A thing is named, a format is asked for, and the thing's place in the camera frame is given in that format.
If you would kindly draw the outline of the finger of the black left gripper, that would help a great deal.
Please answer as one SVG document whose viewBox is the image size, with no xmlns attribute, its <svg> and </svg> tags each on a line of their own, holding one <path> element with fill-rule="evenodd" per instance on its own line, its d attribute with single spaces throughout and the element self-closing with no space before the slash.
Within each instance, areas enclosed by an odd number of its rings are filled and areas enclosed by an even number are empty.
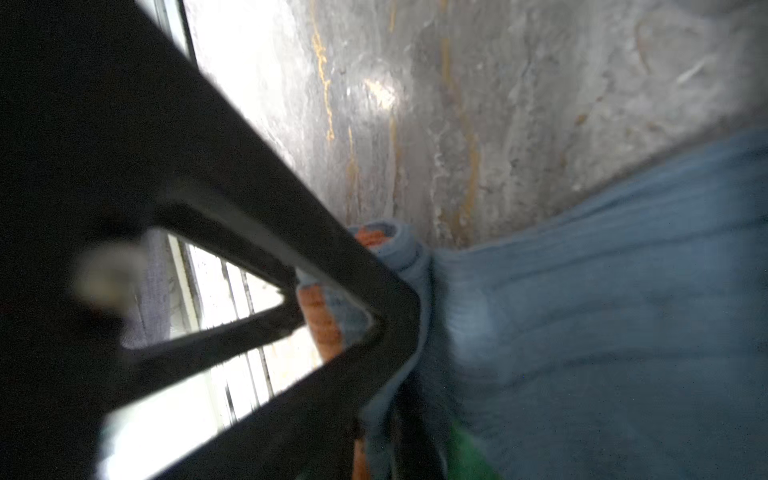
<svg viewBox="0 0 768 480">
<path fill-rule="evenodd" d="M 89 479 L 124 396 L 144 232 L 264 255 L 370 312 L 363 341 L 168 479 L 347 479 L 359 410 L 416 351 L 420 305 L 131 1 L 1 5 L 1 475 Z"/>
</svg>

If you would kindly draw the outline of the blue sock orange cuff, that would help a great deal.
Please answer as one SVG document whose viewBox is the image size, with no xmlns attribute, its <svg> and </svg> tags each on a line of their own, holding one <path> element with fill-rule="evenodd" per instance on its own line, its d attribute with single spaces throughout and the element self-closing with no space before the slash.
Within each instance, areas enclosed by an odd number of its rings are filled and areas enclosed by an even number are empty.
<svg viewBox="0 0 768 480">
<path fill-rule="evenodd" d="M 417 352 L 360 411 L 355 478 L 767 475 L 767 132 L 620 181 L 514 236 L 350 229 L 417 293 Z"/>
</svg>

